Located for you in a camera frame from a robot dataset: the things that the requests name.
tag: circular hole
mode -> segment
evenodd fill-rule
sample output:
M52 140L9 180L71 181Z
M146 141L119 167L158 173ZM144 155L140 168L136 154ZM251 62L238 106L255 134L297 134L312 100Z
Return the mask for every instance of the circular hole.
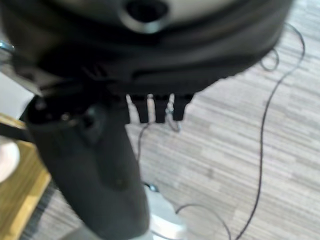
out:
M159 0L132 0L126 5L128 14L142 23L158 21L169 12L168 6Z

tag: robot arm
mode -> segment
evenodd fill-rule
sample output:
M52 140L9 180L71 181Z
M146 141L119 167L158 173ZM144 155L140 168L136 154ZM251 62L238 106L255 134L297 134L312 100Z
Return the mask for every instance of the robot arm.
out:
M147 123L182 121L195 93L242 72L280 38L292 0L2 0L18 75L41 91L25 123L64 197L102 239L149 228L126 96Z

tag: white object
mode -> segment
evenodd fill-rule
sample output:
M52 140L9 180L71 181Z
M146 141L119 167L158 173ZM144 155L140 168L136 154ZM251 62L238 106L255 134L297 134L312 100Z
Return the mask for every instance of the white object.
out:
M0 136L0 183L4 182L16 170L20 161L17 144Z
M0 113L19 119L34 94L0 72Z

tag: floor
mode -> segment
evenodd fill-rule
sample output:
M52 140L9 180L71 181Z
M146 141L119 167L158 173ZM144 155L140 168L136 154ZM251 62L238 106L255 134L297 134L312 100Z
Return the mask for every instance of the floor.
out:
M306 57L281 85L265 126L261 199L243 240L317 240L320 236L320 3L298 0L288 22L303 34ZM152 125L142 140L141 170L177 208L199 203L216 211L233 238L253 208L259 140L266 101L277 80L297 63L298 37L286 30L277 47L280 66L259 64L197 94L182 131ZM269 56L266 64L272 61ZM141 125L128 126L137 145ZM181 213L191 240L227 240L221 224L200 208ZM81 221L50 185L22 240L57 240Z

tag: black cable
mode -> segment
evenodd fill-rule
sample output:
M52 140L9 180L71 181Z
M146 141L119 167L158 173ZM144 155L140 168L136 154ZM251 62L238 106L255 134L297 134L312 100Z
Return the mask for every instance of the black cable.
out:
M286 23L286 26L288 26L289 28L291 28L299 37L300 41L301 41L301 44L302 44L302 53L301 53L301 56L299 58L299 61L298 63L294 66L294 68L290 71L288 71L286 74L283 75L282 78L280 78L278 80L278 82L276 83L276 85L274 86L267 102L266 102L266 105L265 105L265 109L264 109L264 113L263 113L263 117L262 117L262 121L261 121L261 128L260 128L260 161L259 161L259 179L258 179L258 189L257 189L257 195L256 195L256 199L255 199L255 203L254 203L254 206L253 206L253 209L250 213L250 216L246 222L246 224L244 225L243 229L240 231L240 233L238 234L238 236L235 238L235 240L239 240L241 239L241 237L243 236L243 234L246 232L246 230L248 229L250 223L252 222L252 219L256 213L256 210L257 210L257 207L258 207L258 204L259 204L259 200L260 200L260 196L261 196L261 189L262 189L262 178L263 178L263 163L264 163L264 132L265 132L265 124L266 124L266 119L267 119L267 114L268 114L268 110L269 110L269 107L270 107L270 104L271 104L271 101L276 93L276 91L278 90L279 86L283 83L283 81L288 77L290 76L293 72L295 72L301 65L302 61L304 60L305 56L306 56L306 43L305 43L305 40L304 40L304 37L302 36L302 34L294 27L292 26L291 24L289 23ZM263 63L261 64L262 67L268 71L268 72L273 72L275 71L277 68L278 68L278 65L280 63L280 58L279 58L279 54L278 52L274 49L273 52L276 54L276 63L275 63L275 67L274 68L266 68ZM194 206L194 207L202 207L202 208L205 208L207 210L210 210L210 212L214 213L214 215L221 221L221 223L223 224L225 230L227 231L228 233L228 238L229 240L231 240L231 234L230 233L230 229L228 227L228 225L225 223L225 221L216 213L214 212L212 209L209 209L203 205L200 205L200 204L186 204L186 205L183 205L181 206L177 211L176 213L178 214L182 209L184 208L187 208L187 207L190 207L190 206Z
M144 133L145 131L152 125L154 124L154 122L149 122L147 123L143 128L142 130L140 131L140 134L139 134L139 137L138 137L138 153L136 155L136 160L138 162L140 162L140 158L141 158L141 140L142 140L142 137L144 136Z
M226 224L226 222L220 217L220 215L218 213L216 213L214 210L204 206L204 205L201 205L201 204L197 204L197 203L190 203L190 204L186 204L186 205L183 205L181 207L179 207L175 213L178 215L182 210L186 209L186 208L189 208L189 207L198 207L198 208L203 208L205 210L207 210L208 212L211 212L212 214L215 215L215 217L222 223L225 231L226 231L226 234L228 235L228 239L229 240L232 240L232 237L231 237L231 232L230 232L230 229L228 227L228 225Z
M258 190L257 190L257 195L256 195L256 200L255 200L255 203L254 203L254 207L253 207L253 210L250 214L250 217L248 219L248 221L246 222L244 228L242 229L242 231L239 233L239 235L235 238L235 240L239 240L243 234L245 233L245 231L247 230L248 226L250 225L255 213L256 213L256 210L257 210L257 207L258 207L258 203L259 203L259 200L260 200L260 195L261 195L261 188L262 188L262 177L263 177L263 160L264 160L264 133L265 133L265 124L266 124L266 119L267 119L267 114L268 114L268 110L269 110L269 107L270 107L270 103L276 93L276 91L278 90L279 86L283 83L283 81L288 77L290 76L293 72L295 72L301 65L302 61L305 59L305 56L306 56L306 43L305 43L305 40L304 40L304 37L302 36L302 34L294 27L292 26L291 24L289 23L286 23L286 25L291 28L298 36L299 36L299 39L301 41L301 44L302 44L302 53L301 53L301 56L299 58L299 61L298 63L294 66L294 68L290 71L288 71L286 74L283 75L282 78L280 78L280 80L276 83L276 85L274 86L267 102L266 102L266 105L265 105L265 109L264 109L264 113L263 113L263 117L262 117L262 121L261 121L261 129L260 129L260 167L259 167L259 181L258 181Z
M274 72L275 70L278 69L279 64L280 64L280 56L279 56L278 51L275 50L275 49L272 49L272 50L271 50L271 53L274 53L274 55L275 55L275 64L274 64L273 67L267 67L267 66L264 64L264 60L263 60L263 59L260 61L261 67L262 67L265 71L267 71L267 72Z

